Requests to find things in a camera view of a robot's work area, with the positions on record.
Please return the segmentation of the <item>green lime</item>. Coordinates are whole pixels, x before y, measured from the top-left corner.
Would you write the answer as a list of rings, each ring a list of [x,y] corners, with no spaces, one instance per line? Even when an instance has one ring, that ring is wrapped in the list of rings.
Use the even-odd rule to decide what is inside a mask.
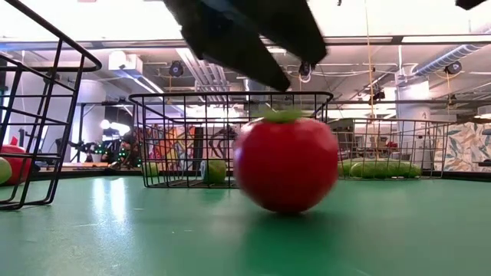
[[[0,157],[0,185],[6,183],[12,176],[12,168],[8,160]]]
[[[223,184],[226,170],[226,161],[222,159],[203,160],[200,164],[200,172],[205,184]]]

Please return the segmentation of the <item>red tomato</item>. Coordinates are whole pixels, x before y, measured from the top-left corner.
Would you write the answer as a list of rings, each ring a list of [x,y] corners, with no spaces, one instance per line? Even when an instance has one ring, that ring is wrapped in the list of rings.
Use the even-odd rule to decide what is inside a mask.
[[[5,158],[11,165],[11,178],[0,186],[15,186],[26,181],[31,169],[31,158],[5,156],[5,154],[25,154],[24,148],[15,145],[4,144],[0,150],[0,157]]]
[[[299,110],[268,112],[243,125],[233,153],[237,186],[271,212],[307,211],[338,180],[337,138]]]

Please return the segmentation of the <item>green cucumber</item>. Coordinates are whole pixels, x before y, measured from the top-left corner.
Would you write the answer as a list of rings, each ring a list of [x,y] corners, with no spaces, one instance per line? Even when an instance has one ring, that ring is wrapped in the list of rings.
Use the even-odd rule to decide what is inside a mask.
[[[349,175],[362,179],[392,179],[406,178],[414,179],[421,176],[422,170],[408,162],[359,162],[355,163],[349,170]]]
[[[340,177],[374,178],[376,164],[374,159],[345,159],[338,163]]]

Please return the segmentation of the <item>white ceiling air unit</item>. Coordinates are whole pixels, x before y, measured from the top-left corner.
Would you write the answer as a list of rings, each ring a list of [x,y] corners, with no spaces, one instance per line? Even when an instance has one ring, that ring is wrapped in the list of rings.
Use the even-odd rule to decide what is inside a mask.
[[[108,57],[108,69],[143,73],[143,61],[137,54],[126,54],[123,51],[112,51]]]

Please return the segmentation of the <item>white square column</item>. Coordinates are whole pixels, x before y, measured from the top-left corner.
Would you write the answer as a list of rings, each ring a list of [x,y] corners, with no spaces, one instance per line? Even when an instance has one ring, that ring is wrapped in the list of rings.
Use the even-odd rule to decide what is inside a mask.
[[[427,80],[415,84],[400,84],[397,86],[396,100],[429,100],[429,91]],[[428,103],[397,103],[396,118],[429,120],[430,105]]]

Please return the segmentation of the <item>green table mat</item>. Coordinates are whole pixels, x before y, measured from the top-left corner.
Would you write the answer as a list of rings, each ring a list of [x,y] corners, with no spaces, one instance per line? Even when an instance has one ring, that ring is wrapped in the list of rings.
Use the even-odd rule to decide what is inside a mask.
[[[0,212],[0,276],[491,276],[491,182],[340,181],[283,216],[238,189],[66,179]]]

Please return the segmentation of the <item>silver ceiling duct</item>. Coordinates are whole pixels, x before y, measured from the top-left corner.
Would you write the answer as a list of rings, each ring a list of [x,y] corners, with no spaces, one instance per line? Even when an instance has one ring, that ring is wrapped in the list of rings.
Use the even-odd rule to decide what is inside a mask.
[[[460,59],[472,54],[485,47],[485,44],[462,44],[458,47],[452,48],[449,51],[435,57],[432,61],[425,64],[418,65],[413,74],[416,76],[425,76],[434,73],[446,66],[459,61]]]

